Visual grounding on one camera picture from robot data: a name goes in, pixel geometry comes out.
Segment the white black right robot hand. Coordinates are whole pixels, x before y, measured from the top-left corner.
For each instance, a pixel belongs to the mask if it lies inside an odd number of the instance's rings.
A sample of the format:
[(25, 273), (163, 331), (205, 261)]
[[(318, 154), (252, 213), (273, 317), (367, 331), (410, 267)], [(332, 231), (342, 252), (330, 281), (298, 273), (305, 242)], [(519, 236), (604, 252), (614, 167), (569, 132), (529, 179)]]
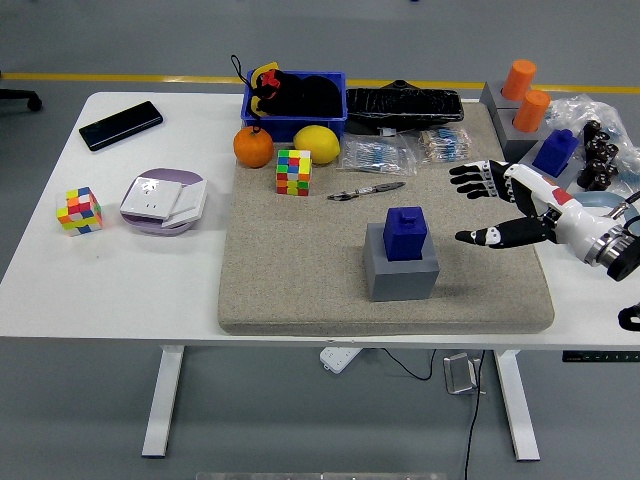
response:
[(616, 220), (589, 213), (566, 190), (526, 165), (484, 160), (454, 167), (449, 174), (467, 198), (498, 197), (523, 213), (494, 226), (459, 231), (459, 241), (507, 249), (549, 240), (570, 246), (579, 260), (593, 263), (606, 245), (622, 236)]

